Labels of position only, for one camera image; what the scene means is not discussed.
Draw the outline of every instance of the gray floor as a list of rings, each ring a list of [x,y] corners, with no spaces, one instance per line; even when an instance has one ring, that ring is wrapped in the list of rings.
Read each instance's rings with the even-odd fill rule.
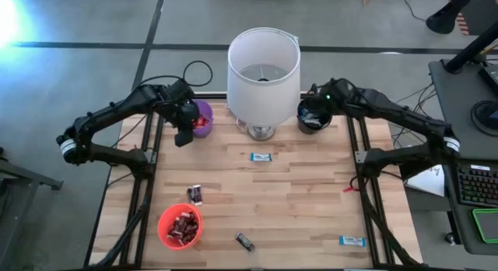
[[[23,27],[18,41],[144,43],[157,0],[14,0]],[[426,18],[447,0],[413,0]],[[463,48],[474,37],[458,29],[441,36],[413,19],[402,0],[166,0],[154,39],[157,44],[228,44],[256,26],[272,26],[300,38],[301,45],[373,48]],[[66,164],[54,141],[87,111],[119,100],[131,89],[142,50],[0,49],[0,146],[14,163],[65,181],[60,192],[42,188],[23,228],[14,269],[78,268],[83,264],[109,167]],[[442,55],[303,53],[302,90],[331,77],[376,88],[398,100],[430,83],[428,62]],[[226,90],[225,51],[152,50],[144,78],[180,75],[192,60],[213,68],[213,82],[197,89]],[[193,67],[187,78],[202,82],[207,73]],[[415,106],[416,98],[404,102]],[[425,108],[441,116],[437,100]],[[111,145],[119,125],[94,141]],[[403,145],[413,144],[409,137]],[[73,214],[77,221],[71,220]],[[431,266],[495,269],[498,258],[467,254],[446,245],[445,213],[414,212],[424,262]]]

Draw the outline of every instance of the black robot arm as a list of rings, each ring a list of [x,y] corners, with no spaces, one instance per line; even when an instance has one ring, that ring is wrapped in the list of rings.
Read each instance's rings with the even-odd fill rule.
[[[192,89],[181,79],[171,86],[141,85],[135,88],[124,100],[110,103],[94,113],[77,118],[63,135],[57,137],[66,162],[82,164],[100,160],[112,164],[124,164],[135,174],[144,171],[149,161],[142,150],[117,150],[92,143],[98,131],[113,125],[134,114],[157,112],[173,127],[178,128],[175,144],[183,146],[193,140],[192,120],[197,120],[197,105],[191,100]]]
[[[378,177],[389,164],[410,164],[407,167],[411,169],[407,174],[410,178],[437,164],[452,164],[459,157],[460,143],[449,124],[399,106],[376,90],[357,88],[347,79],[331,79],[322,86],[315,101],[329,114],[345,114],[356,119],[383,118],[427,138],[420,146],[356,153],[356,162],[362,164],[365,177]]]

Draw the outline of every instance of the keyboard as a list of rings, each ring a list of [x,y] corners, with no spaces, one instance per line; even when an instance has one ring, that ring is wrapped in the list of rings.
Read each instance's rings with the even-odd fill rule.
[[[498,171],[459,167],[457,173],[460,203],[498,207]]]

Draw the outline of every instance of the wooden table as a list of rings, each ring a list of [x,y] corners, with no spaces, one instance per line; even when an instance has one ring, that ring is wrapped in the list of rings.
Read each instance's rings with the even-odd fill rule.
[[[177,130],[169,124],[163,129],[142,268],[371,267],[368,248],[338,244],[340,235],[366,237],[359,193],[342,191],[356,174],[345,118],[334,117],[315,135],[300,132],[291,118],[270,141],[258,143],[240,133],[224,101],[211,103],[214,129],[207,138],[177,148]],[[125,120],[121,133],[140,118]],[[366,122],[372,147],[392,148],[387,122]],[[142,133],[143,125],[119,147],[139,146]],[[271,153],[273,161],[251,162],[253,152]],[[398,172],[396,167],[385,170]],[[127,172],[116,167],[110,181]],[[383,174],[379,182],[388,226],[421,262],[402,181]],[[187,251],[173,252],[160,242],[157,222],[168,206],[187,202],[187,187],[196,184],[204,198],[199,206],[204,218],[201,240]],[[107,190],[90,263],[102,259],[123,231],[132,185],[130,177]],[[234,240],[238,231],[254,242],[256,252],[247,252]],[[376,239],[381,253],[378,232]]]

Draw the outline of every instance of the lamp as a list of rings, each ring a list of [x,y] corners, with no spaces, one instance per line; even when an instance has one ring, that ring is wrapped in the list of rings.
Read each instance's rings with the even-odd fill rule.
[[[300,100],[297,37],[272,28],[247,30],[228,49],[228,108],[258,141],[296,115]]]

